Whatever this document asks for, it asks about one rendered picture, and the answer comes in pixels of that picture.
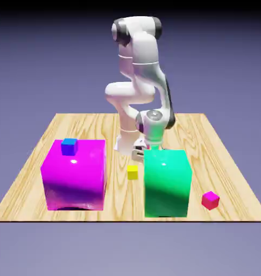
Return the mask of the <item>small yellow cube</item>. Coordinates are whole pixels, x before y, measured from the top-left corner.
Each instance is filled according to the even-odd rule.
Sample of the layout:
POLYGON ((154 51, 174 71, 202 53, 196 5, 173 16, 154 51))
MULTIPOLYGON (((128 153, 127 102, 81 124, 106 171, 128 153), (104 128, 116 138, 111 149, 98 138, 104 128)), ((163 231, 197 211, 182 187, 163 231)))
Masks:
POLYGON ((128 180, 138 179, 138 165, 128 165, 127 166, 127 176, 128 180))

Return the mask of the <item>small pink cube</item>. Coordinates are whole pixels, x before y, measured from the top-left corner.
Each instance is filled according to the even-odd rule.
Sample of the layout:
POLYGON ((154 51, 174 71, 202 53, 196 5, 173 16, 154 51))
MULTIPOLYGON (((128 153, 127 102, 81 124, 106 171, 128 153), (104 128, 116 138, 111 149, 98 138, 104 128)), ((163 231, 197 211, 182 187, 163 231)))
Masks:
POLYGON ((208 210, 212 210, 216 207, 218 207, 220 201, 220 197, 213 193, 212 191, 209 191, 202 196, 201 204, 208 210))

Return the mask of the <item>small blue cube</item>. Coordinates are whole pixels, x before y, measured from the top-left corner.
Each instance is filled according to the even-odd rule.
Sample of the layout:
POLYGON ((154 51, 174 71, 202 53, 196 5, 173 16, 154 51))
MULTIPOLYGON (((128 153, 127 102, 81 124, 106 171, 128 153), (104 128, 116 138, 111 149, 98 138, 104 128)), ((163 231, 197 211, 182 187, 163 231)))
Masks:
POLYGON ((78 149, 77 139, 65 138, 61 143, 61 152, 65 156, 74 156, 78 149))

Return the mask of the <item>large magenta box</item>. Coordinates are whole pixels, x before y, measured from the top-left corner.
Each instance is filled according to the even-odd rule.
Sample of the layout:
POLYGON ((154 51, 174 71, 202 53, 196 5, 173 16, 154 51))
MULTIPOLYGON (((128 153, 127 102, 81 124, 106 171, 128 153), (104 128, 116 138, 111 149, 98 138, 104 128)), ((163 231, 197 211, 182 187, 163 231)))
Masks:
POLYGON ((106 141, 77 139, 74 156, 62 154, 62 141, 54 140, 40 168, 47 208, 102 211, 107 184, 106 141))

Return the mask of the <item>large green box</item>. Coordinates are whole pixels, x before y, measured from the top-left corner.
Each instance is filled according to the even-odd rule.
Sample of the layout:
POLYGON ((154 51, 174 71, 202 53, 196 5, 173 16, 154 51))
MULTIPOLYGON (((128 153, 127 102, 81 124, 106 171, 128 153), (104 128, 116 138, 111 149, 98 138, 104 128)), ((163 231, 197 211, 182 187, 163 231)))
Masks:
POLYGON ((145 150, 145 217, 186 217, 191 181, 184 150, 145 150))

